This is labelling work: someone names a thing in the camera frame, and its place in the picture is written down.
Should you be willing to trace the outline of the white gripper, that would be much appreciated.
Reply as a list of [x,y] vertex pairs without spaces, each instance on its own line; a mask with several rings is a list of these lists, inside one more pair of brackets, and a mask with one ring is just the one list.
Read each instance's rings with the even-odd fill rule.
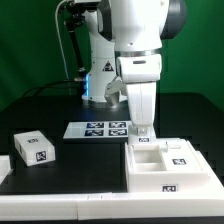
[[126,91],[132,125],[139,135],[146,135],[154,122],[156,83],[127,84]]

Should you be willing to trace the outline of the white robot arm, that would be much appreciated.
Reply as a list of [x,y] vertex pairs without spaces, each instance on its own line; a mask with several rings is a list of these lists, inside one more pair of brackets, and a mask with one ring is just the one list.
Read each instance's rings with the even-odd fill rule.
[[109,107],[127,102],[132,130],[146,136],[153,129],[162,41],[183,28],[185,0],[90,2],[96,5],[85,14],[92,65],[83,100]]

